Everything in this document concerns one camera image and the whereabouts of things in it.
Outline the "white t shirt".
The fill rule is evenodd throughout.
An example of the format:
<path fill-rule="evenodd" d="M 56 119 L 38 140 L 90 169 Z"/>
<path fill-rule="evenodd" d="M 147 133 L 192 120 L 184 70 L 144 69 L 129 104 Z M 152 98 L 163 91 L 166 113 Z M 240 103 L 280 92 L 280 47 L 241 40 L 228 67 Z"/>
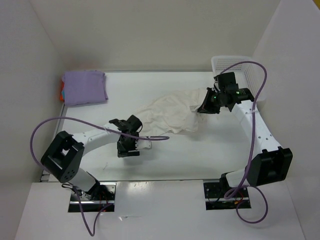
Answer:
<path fill-rule="evenodd" d="M 206 88 L 172 91 L 140 107 L 133 115 L 142 122 L 145 136 L 195 132 L 204 120 L 197 111 L 206 94 Z"/>

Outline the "lavender t shirt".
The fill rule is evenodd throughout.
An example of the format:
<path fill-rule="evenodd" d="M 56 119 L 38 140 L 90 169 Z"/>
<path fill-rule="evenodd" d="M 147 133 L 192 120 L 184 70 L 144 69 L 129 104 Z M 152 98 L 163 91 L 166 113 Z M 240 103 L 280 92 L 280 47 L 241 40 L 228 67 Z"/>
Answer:
<path fill-rule="evenodd" d="M 68 107 L 100 104 L 108 100 L 106 75 L 97 70 L 66 71 L 64 82 L 64 104 Z"/>

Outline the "orange t shirt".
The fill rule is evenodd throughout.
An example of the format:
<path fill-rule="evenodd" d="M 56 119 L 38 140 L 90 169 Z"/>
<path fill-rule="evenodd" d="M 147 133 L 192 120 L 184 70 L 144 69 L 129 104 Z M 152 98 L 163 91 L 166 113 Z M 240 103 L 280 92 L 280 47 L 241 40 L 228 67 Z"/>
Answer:
<path fill-rule="evenodd" d="M 64 86 L 65 86 L 65 83 L 61 80 L 60 81 L 60 91 L 59 91 L 59 100 L 60 101 L 61 101 L 60 95 L 61 95 L 61 92 L 64 91 Z"/>

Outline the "teal t shirt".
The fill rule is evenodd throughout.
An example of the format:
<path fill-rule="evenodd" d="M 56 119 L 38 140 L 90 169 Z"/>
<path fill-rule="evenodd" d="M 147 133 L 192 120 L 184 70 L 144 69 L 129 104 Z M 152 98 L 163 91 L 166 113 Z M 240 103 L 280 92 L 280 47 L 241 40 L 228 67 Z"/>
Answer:
<path fill-rule="evenodd" d="M 65 92 L 63 90 L 61 91 L 61 94 L 60 94 L 60 100 L 63 102 L 65 101 Z"/>

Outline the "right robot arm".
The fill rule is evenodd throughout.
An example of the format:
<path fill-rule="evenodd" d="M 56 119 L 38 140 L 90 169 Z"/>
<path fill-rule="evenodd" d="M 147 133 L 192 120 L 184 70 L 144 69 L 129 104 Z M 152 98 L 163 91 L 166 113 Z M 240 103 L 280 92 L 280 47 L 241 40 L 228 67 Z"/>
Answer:
<path fill-rule="evenodd" d="M 283 148 L 273 137 L 260 115 L 255 96 L 248 88 L 240 88 L 234 72 L 214 77 L 216 86 L 207 88 L 199 114 L 219 114 L 228 108 L 250 140 L 249 160 L 245 168 L 221 175 L 220 182 L 227 190 L 239 185 L 258 187 L 284 181 L 293 153 Z"/>

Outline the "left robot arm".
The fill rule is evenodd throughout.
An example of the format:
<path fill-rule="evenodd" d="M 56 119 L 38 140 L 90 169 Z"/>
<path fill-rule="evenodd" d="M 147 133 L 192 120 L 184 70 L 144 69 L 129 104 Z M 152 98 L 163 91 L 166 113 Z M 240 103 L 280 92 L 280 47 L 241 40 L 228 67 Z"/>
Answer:
<path fill-rule="evenodd" d="M 70 183 L 87 195 L 96 198 L 104 189 L 90 173 L 80 168 L 82 157 L 102 146 L 116 143 L 119 158 L 139 156 L 138 139 L 142 122 L 134 115 L 127 120 L 112 119 L 101 130 L 70 134 L 59 132 L 45 151 L 41 164 L 62 184 Z"/>

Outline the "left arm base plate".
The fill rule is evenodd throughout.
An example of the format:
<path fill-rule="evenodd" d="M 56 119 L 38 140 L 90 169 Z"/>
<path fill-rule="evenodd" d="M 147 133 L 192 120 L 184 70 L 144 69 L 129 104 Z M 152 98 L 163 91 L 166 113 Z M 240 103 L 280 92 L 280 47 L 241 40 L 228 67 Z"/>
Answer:
<path fill-rule="evenodd" d="M 81 212 L 79 199 L 84 213 L 114 212 L 115 210 L 115 183 L 101 183 L 98 187 L 94 187 L 93 190 L 89 191 L 83 191 L 76 187 L 76 192 L 69 183 L 63 183 L 61 186 L 71 190 L 69 213 Z"/>

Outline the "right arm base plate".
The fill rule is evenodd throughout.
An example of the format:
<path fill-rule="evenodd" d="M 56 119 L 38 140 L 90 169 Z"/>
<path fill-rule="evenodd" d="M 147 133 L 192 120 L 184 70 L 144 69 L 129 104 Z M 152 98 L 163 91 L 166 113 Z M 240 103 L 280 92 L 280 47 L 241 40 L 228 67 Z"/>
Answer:
<path fill-rule="evenodd" d="M 224 199 L 225 190 L 222 190 L 218 181 L 204 181 L 204 198 L 207 211 L 211 210 L 233 210 L 250 209 L 251 203 L 248 190 L 241 189 L 233 198 Z"/>

